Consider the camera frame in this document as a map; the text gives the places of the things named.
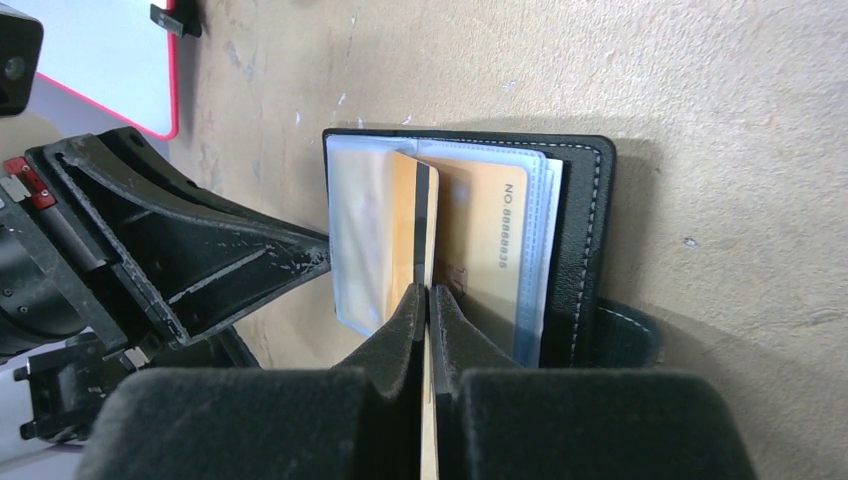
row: black leather wallet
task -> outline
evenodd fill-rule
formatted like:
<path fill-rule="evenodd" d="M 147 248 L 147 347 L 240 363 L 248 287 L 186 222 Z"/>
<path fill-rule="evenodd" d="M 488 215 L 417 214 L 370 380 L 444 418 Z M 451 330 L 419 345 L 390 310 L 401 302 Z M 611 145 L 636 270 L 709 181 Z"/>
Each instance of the black leather wallet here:
<path fill-rule="evenodd" d="M 645 315 L 598 299 L 615 173 L 615 145 L 601 136 L 332 128 L 330 135 L 409 137 L 525 148 L 562 160 L 563 184 L 547 286 L 540 367 L 652 365 L 659 331 Z"/>

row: black mechanical part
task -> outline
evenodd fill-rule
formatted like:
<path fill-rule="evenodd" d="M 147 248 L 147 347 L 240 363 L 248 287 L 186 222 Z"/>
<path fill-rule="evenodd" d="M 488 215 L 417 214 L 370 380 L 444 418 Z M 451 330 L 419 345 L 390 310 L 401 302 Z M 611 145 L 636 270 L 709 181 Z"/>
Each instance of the black mechanical part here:
<path fill-rule="evenodd" d="M 0 3 L 0 117 L 18 115 L 29 103 L 44 28 L 38 20 Z"/>
<path fill-rule="evenodd" d="M 107 356 L 139 347 L 153 358 L 330 268 L 326 235 L 198 188 L 135 129 L 33 148 L 25 161 L 56 203 L 0 191 L 0 289 L 12 292 L 0 297 L 0 330 L 11 332 L 0 359 L 85 324 Z M 47 306 L 57 315 L 34 318 Z"/>
<path fill-rule="evenodd" d="M 134 370 L 120 358 L 103 360 L 105 348 L 93 333 L 69 338 L 65 347 L 28 359 L 14 372 L 16 381 L 28 380 L 33 420 L 21 425 L 21 438 L 54 443 L 82 442 L 103 403 Z M 144 369 L 249 368 L 258 363 L 233 328 L 180 350 L 165 351 Z"/>
<path fill-rule="evenodd" d="M 203 27 L 195 0 L 177 0 L 175 3 L 174 8 L 167 10 L 151 3 L 150 19 L 179 38 L 186 35 L 200 38 Z"/>
<path fill-rule="evenodd" d="M 420 285 L 330 370 L 134 375 L 101 412 L 78 478 L 418 478 L 425 319 L 440 478 L 755 478 L 703 380 L 523 369 L 446 287 Z M 189 398 L 202 408 L 181 405 Z"/>

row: stitching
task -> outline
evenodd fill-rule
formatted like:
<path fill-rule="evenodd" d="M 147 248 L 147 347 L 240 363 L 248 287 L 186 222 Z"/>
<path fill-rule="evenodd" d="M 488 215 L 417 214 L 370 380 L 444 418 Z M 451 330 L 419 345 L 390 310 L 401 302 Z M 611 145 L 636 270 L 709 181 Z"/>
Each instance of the stitching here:
<path fill-rule="evenodd" d="M 576 148 L 582 150 L 588 150 L 595 154 L 595 175 L 592 180 L 592 203 L 589 206 L 589 225 L 586 227 L 586 247 L 583 250 L 583 269 L 580 272 L 580 287 L 577 292 L 577 299 L 574 304 L 574 323 L 572 325 L 573 331 L 571 334 L 571 352 L 568 358 L 568 366 L 574 366 L 574 354 L 577 350 L 577 327 L 580 325 L 580 311 L 583 307 L 583 297 L 586 293 L 586 272 L 589 270 L 589 249 L 592 245 L 592 230 L 595 224 L 595 204 L 598 200 L 598 185 L 600 184 L 601 178 L 601 161 L 603 160 L 603 154 L 597 148 L 591 147 L 589 145 L 583 145 L 579 143 L 547 143 L 547 142 L 511 142 L 505 140 L 471 140 L 467 138 L 437 138 L 437 137 L 412 137 L 418 138 L 422 140 L 437 140 L 443 142 L 468 142 L 468 143 L 490 143 L 497 145 L 532 145 L 532 146 L 541 146 L 541 147 L 564 147 L 564 148 Z M 630 320 L 631 322 L 635 321 L 633 319 L 624 317 L 620 315 L 622 318 L 626 320 Z"/>
<path fill-rule="evenodd" d="M 603 312 L 607 312 L 607 313 L 611 313 L 611 314 L 613 314 L 613 315 L 615 315 L 616 317 L 619 317 L 619 318 L 623 318 L 624 320 L 627 320 L 628 322 L 632 323 L 633 325 L 636 325 L 637 327 L 639 327 L 639 329 L 641 329 L 643 332 L 645 332 L 645 333 L 651 333 L 651 331 L 650 331 L 650 330 L 648 330 L 647 328 L 645 328 L 645 326 L 644 326 L 644 325 L 642 325 L 641 323 L 637 322 L 636 320 L 633 320 L 633 319 L 632 319 L 632 318 L 630 318 L 630 317 L 627 317 L 627 316 L 625 316 L 625 315 L 622 315 L 622 314 L 620 314 L 620 313 L 618 313 L 618 312 L 613 312 L 612 310 L 607 310 L 606 308 L 603 308 L 603 307 L 598 307 L 598 310 L 601 310 L 601 311 L 603 311 Z"/>

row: pink border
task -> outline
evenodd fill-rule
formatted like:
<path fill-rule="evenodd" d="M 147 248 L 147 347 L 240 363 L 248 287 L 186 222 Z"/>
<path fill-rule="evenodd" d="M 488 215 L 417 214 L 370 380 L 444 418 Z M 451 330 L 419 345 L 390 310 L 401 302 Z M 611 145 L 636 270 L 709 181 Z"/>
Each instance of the pink border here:
<path fill-rule="evenodd" d="M 174 4 L 176 3 L 176 1 L 177 0 L 168 0 L 167 8 L 168 9 L 174 8 Z M 95 102 L 94 100 L 92 100 L 92 99 L 86 97 L 85 95 L 77 92 L 76 90 L 72 90 L 70 87 L 67 87 L 67 86 L 59 83 L 58 81 L 53 80 L 52 78 L 48 77 L 47 75 L 44 75 L 43 73 L 37 73 L 37 75 L 39 77 L 43 78 L 44 80 L 46 80 L 47 82 L 49 82 L 50 84 L 58 87 L 59 89 L 64 90 L 64 91 L 70 93 L 71 95 L 74 95 L 75 97 L 79 98 L 80 100 L 83 100 L 83 101 L 85 101 L 85 102 L 87 102 L 91 105 L 94 105 L 95 107 L 97 107 L 97 108 L 99 108 L 99 109 L 101 109 L 105 112 L 110 113 L 111 115 L 127 122 L 128 124 L 138 128 L 139 130 L 141 130 L 141 131 L 143 131 L 143 132 L 145 132 L 149 135 L 152 135 L 152 136 L 154 136 L 154 137 L 156 137 L 160 140 L 171 140 L 174 137 L 176 137 L 177 134 L 180 132 L 180 102 L 178 101 L 179 99 L 177 98 L 177 92 L 178 92 L 178 90 L 177 90 L 177 37 L 176 37 L 176 35 L 174 35 L 173 33 L 170 33 L 170 32 L 168 32 L 167 35 L 168 35 L 168 77 L 169 77 L 168 80 L 169 80 L 169 83 L 170 83 L 170 86 L 171 86 L 171 131 L 164 134 L 164 135 L 153 132 L 150 129 L 144 127 L 143 125 L 139 125 L 139 124 L 133 122 L 132 120 L 121 115 L 120 113 L 117 113 L 114 110 L 111 110 L 107 107 L 104 107 L 103 105 Z"/>

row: gold card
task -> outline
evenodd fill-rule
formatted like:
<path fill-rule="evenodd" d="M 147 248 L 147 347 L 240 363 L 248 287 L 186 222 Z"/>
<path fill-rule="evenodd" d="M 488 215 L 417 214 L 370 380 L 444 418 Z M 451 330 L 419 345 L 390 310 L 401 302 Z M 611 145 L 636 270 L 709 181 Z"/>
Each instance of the gold card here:
<path fill-rule="evenodd" d="M 387 321 L 410 283 L 432 284 L 439 198 L 435 168 L 397 152 L 389 153 L 388 161 L 394 172 L 394 203 Z"/>
<path fill-rule="evenodd" d="M 434 280 L 512 355 L 527 198 L 518 166 L 419 157 L 439 171 Z"/>

